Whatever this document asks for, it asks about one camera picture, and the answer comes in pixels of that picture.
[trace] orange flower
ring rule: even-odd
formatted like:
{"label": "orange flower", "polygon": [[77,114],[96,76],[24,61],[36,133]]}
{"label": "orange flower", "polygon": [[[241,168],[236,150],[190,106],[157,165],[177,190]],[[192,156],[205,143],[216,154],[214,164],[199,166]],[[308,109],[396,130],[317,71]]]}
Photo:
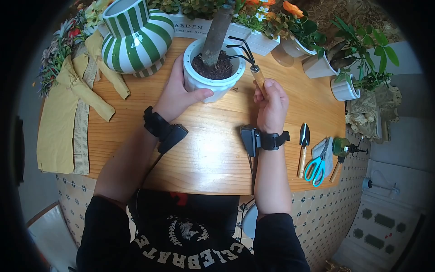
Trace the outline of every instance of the orange flower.
{"label": "orange flower", "polygon": [[300,10],[296,5],[290,4],[288,1],[285,1],[282,6],[286,11],[296,15],[298,18],[302,18],[304,16],[302,10]]}
{"label": "orange flower", "polygon": [[[248,5],[259,5],[260,0],[246,0]],[[261,6],[271,6],[275,4],[275,0],[268,0],[267,2],[261,2]]]}

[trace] white planter box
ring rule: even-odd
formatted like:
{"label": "white planter box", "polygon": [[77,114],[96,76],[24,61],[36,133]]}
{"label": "white planter box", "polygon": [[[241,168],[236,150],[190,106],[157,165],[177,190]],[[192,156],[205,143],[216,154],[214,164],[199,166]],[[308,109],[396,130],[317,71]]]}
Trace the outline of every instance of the white planter box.
{"label": "white planter box", "polygon": [[[183,14],[169,14],[169,17],[175,26],[174,36],[183,38],[201,39],[206,37],[212,22],[206,19],[190,20]],[[267,55],[280,42],[279,37],[277,40],[270,40],[263,34],[252,34],[251,29],[235,23],[230,24],[225,38],[227,39],[229,36],[246,40],[251,51],[261,56]],[[232,44],[241,45],[242,42],[232,40]]]}
{"label": "white planter box", "polygon": [[304,68],[305,74],[309,78],[338,76],[340,73],[340,69],[338,71],[332,69],[331,65],[326,59],[325,53],[323,53],[323,57],[321,59],[319,59],[317,55],[309,57],[302,67]]}

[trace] yellow paper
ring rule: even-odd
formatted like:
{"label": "yellow paper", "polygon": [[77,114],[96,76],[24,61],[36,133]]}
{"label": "yellow paper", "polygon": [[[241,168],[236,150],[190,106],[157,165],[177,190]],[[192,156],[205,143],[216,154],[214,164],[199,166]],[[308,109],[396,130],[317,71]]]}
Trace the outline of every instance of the yellow paper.
{"label": "yellow paper", "polygon": [[62,64],[62,69],[56,80],[69,87],[73,94],[82,99],[86,104],[90,105],[95,111],[107,122],[115,113],[115,109],[106,103],[98,94],[94,93],[83,79],[76,74],[71,56],[65,58]]}
{"label": "yellow paper", "polygon": [[[88,60],[85,54],[73,59],[74,69],[81,77]],[[62,84],[50,88],[42,110],[36,147],[38,168],[44,172],[69,174],[74,171],[73,134],[78,100]]]}
{"label": "yellow paper", "polygon": [[127,85],[124,82],[122,76],[107,67],[101,58],[101,47],[103,45],[103,36],[96,30],[90,37],[84,42],[89,55],[97,63],[98,69],[107,77],[107,79],[113,84],[115,90],[119,93],[122,99],[127,98],[130,95]]}

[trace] teal scissors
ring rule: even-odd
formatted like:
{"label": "teal scissors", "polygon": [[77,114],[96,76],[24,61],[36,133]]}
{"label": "teal scissors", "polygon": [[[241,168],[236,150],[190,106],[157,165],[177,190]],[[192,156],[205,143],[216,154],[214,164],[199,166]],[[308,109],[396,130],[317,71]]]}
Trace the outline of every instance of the teal scissors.
{"label": "teal scissors", "polygon": [[[325,143],[325,148],[323,149],[322,153],[320,153],[320,156],[312,160],[305,168],[304,178],[306,181],[313,180],[314,187],[318,187],[320,184],[322,184],[325,175],[325,156],[326,150],[329,146],[329,141],[330,138],[328,137]],[[310,176],[307,178],[308,171],[311,171],[311,173]]]}

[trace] gray cloth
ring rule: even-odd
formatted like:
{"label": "gray cloth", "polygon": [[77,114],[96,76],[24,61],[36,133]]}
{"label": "gray cloth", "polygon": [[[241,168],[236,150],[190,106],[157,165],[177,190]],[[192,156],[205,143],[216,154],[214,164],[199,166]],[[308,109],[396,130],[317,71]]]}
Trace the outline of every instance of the gray cloth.
{"label": "gray cloth", "polygon": [[[325,148],[327,138],[323,139],[320,143],[318,143],[313,149],[311,149],[311,155],[313,156],[313,159],[320,156],[323,149]],[[332,162],[332,137],[329,137],[329,145],[326,150],[325,155],[325,175],[324,178],[326,178],[331,172],[334,167],[334,163]]]}

